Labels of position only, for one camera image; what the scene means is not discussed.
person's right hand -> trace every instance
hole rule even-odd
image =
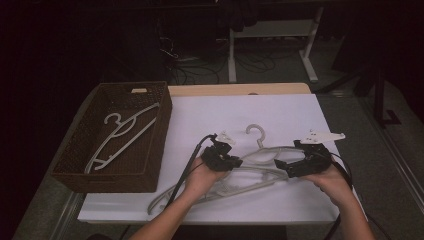
[[[356,201],[343,175],[333,165],[321,173],[303,176],[302,178],[313,182],[338,207],[349,204],[351,201]]]

forearm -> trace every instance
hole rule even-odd
[[[130,239],[171,239],[194,203],[195,200],[192,198],[184,195],[178,197],[162,213],[138,230]]]
[[[346,240],[372,240],[375,239],[359,202],[350,200],[339,207],[341,227]]]

human hand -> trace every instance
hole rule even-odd
[[[215,172],[210,170],[203,160],[198,157],[194,159],[190,167],[190,174],[186,178],[183,196],[191,201],[197,201],[206,194],[214,183],[223,178],[227,172]]]
[[[333,165],[321,173],[303,176],[302,179],[313,182],[330,197],[337,207],[346,206],[351,201],[356,201],[343,175]]]

white tabletop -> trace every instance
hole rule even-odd
[[[264,147],[293,146],[293,140],[306,137],[311,129],[330,132],[313,94],[172,97],[172,103],[157,192],[87,194],[78,216],[80,221],[144,223],[151,220],[161,210],[158,207],[149,215],[150,202],[176,184],[195,146],[208,134],[225,130],[236,141],[229,154],[241,157],[258,149],[259,131],[245,133],[246,127],[253,123],[259,124],[266,132]],[[211,142],[206,141],[202,147],[209,145]],[[338,154],[334,142],[324,145],[330,152]],[[334,221],[337,215],[338,209],[317,187],[308,181],[292,178],[247,193],[197,204],[184,223],[326,223]]]

basket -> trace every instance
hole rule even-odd
[[[166,82],[100,84],[52,176],[79,193],[156,191],[171,111]]]

